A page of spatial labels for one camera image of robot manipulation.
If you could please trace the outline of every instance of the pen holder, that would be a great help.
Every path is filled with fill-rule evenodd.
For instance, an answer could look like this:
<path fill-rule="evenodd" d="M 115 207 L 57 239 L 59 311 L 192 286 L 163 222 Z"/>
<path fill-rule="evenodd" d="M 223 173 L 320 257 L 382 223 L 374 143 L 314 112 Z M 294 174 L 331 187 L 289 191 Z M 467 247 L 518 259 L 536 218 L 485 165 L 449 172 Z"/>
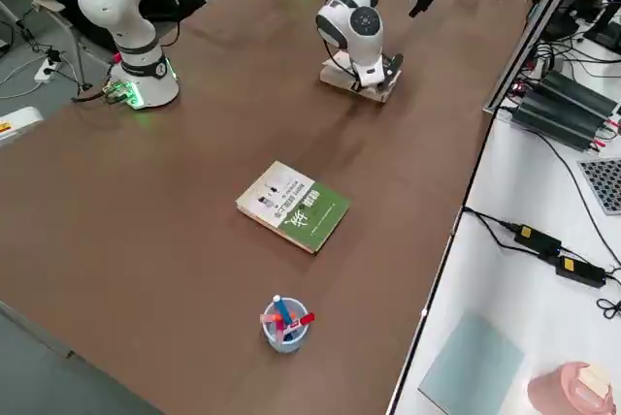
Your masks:
<path fill-rule="evenodd" d="M 282 301 L 287 307 L 289 313 L 295 313 L 296 318 L 302 318 L 309 313 L 306 307 L 303 306 L 301 302 L 296 301 L 295 299 L 283 297 Z M 266 315 L 272 315 L 278 313 L 278 311 L 274 307 L 274 303 L 270 303 L 263 313 Z M 300 346 L 302 346 L 302 342 L 307 335 L 307 331 L 309 330 L 309 325 L 303 326 L 295 332 L 292 339 L 278 342 L 276 341 L 276 323 L 264 323 L 261 326 L 263 326 L 263 333 L 268 339 L 270 345 L 274 347 L 277 352 L 280 352 L 282 354 L 288 354 L 290 352 L 295 352 L 296 350 L 298 350 Z"/>

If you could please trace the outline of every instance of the power strip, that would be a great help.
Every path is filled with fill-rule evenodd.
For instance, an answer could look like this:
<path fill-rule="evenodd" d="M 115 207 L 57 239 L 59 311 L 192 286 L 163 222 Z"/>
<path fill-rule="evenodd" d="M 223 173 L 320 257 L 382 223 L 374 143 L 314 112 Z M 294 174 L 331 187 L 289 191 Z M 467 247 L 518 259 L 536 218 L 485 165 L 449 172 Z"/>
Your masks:
<path fill-rule="evenodd" d="M 49 61 L 49 58 L 44 59 L 39 71 L 35 74 L 35 82 L 48 83 L 51 79 L 51 75 L 54 74 L 54 71 L 60 68 L 60 64 L 61 63 L 52 63 Z M 45 73 L 45 69 L 51 69 L 49 74 Z"/>

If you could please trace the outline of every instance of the red marker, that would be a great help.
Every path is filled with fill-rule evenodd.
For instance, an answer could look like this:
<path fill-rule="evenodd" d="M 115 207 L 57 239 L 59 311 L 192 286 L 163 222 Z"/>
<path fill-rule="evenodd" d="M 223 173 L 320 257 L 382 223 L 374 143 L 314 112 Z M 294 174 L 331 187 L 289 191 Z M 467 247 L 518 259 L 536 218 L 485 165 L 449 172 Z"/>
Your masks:
<path fill-rule="evenodd" d="M 299 330 L 303 326 L 306 326 L 308 323 L 312 323 L 314 321 L 314 313 L 309 313 L 308 315 L 303 316 L 299 320 L 295 320 L 289 326 L 284 329 L 284 335 L 290 335 L 296 330 Z"/>
<path fill-rule="evenodd" d="M 276 321 L 276 342 L 284 341 L 284 321 Z"/>

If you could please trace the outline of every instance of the brown table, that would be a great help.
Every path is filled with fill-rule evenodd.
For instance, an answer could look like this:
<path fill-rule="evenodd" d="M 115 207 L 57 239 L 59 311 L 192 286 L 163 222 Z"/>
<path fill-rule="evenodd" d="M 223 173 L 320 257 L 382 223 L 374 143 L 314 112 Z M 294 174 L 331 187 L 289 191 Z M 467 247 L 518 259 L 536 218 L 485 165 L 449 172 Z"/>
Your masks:
<path fill-rule="evenodd" d="M 215 0 L 176 103 L 67 107 L 0 151 L 0 300 L 167 414 L 385 410 L 528 10 L 382 0 L 381 107 L 318 81 L 322 1 Z M 275 159 L 352 201 L 316 257 L 236 210 Z M 261 335 L 274 293 L 316 313 L 295 355 Z"/>

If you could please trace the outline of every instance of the marker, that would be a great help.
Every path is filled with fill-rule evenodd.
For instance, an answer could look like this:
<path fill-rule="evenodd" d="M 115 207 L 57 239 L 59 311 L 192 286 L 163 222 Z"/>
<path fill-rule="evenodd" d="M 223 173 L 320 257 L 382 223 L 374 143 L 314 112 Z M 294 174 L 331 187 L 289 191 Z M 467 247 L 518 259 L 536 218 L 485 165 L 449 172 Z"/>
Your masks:
<path fill-rule="evenodd" d="M 284 323 L 276 321 L 276 342 L 281 343 L 284 340 Z"/>
<path fill-rule="evenodd" d="M 306 326 L 307 324 L 312 323 L 313 321 L 314 321 L 314 313 L 309 313 L 308 315 L 303 316 L 302 319 L 295 320 L 293 323 L 287 326 L 284 329 L 284 335 L 285 336 L 290 335 L 294 331 L 299 330 L 303 326 Z"/>
<path fill-rule="evenodd" d="M 276 308 L 278 313 L 282 315 L 284 324 L 289 326 L 293 320 L 291 319 L 291 316 L 289 315 L 289 311 L 287 310 L 287 307 L 282 301 L 282 299 L 280 298 L 280 296 L 279 295 L 274 296 L 272 301 L 274 302 L 274 307 Z"/>
<path fill-rule="evenodd" d="M 291 319 L 295 320 L 295 313 L 291 313 Z M 272 314 L 272 315 L 259 315 L 259 321 L 263 324 L 274 323 L 275 321 L 282 321 L 282 315 Z"/>

